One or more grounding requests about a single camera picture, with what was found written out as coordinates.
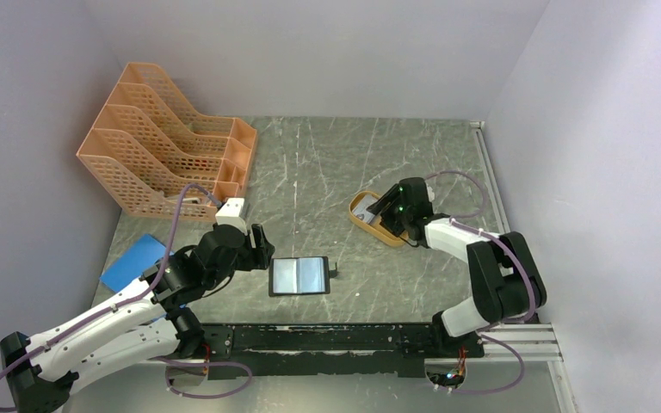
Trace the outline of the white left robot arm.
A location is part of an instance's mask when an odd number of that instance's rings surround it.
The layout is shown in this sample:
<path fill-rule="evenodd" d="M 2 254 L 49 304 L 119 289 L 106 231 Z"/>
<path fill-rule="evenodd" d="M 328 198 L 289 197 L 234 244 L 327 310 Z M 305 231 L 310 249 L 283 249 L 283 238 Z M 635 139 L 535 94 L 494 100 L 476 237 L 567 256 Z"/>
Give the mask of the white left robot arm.
<path fill-rule="evenodd" d="M 87 385 L 141 361 L 205 352 L 205 331 L 188 304 L 237 271 L 269 268 L 275 246 L 261 225 L 214 225 L 196 245 L 161 259 L 110 299 L 32 336 L 0 342 L 14 412 L 54 412 Z"/>

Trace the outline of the black leather card holder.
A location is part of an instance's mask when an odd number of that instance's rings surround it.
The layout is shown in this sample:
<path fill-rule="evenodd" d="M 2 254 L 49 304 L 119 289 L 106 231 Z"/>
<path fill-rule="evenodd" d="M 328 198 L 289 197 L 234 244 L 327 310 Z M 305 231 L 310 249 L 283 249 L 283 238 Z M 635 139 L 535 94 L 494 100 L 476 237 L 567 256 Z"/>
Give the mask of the black leather card holder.
<path fill-rule="evenodd" d="M 327 256 L 273 258 L 269 264 L 269 297 L 321 295 L 331 292 L 337 263 Z"/>

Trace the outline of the orange oval tray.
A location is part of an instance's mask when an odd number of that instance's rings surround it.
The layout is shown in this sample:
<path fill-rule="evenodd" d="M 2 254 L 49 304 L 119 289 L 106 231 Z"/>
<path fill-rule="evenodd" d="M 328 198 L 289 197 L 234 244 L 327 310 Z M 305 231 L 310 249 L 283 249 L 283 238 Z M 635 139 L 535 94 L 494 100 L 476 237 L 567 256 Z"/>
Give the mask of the orange oval tray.
<path fill-rule="evenodd" d="M 373 191 L 363 190 L 357 193 L 348 206 L 348 215 L 351 222 L 370 234 L 378 241 L 381 241 L 389 247 L 401 247 L 409 240 L 405 232 L 401 236 L 393 236 L 386 228 L 381 225 L 380 217 L 374 215 L 370 221 L 367 218 L 371 216 L 365 207 L 369 207 L 376 202 L 380 196 Z"/>

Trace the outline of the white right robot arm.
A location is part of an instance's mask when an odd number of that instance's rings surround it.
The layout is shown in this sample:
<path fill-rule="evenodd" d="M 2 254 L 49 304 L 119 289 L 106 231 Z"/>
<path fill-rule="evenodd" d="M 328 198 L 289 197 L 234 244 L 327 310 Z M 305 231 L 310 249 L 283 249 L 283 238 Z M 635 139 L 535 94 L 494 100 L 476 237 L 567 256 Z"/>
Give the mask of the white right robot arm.
<path fill-rule="evenodd" d="M 463 336 L 500 323 L 524 323 L 547 302 L 547 290 L 525 237 L 495 234 L 436 213 L 422 177 L 394 184 L 363 212 L 379 239 L 397 239 L 447 253 L 468 266 L 470 298 L 441 311 L 430 346 L 450 356 Z"/>

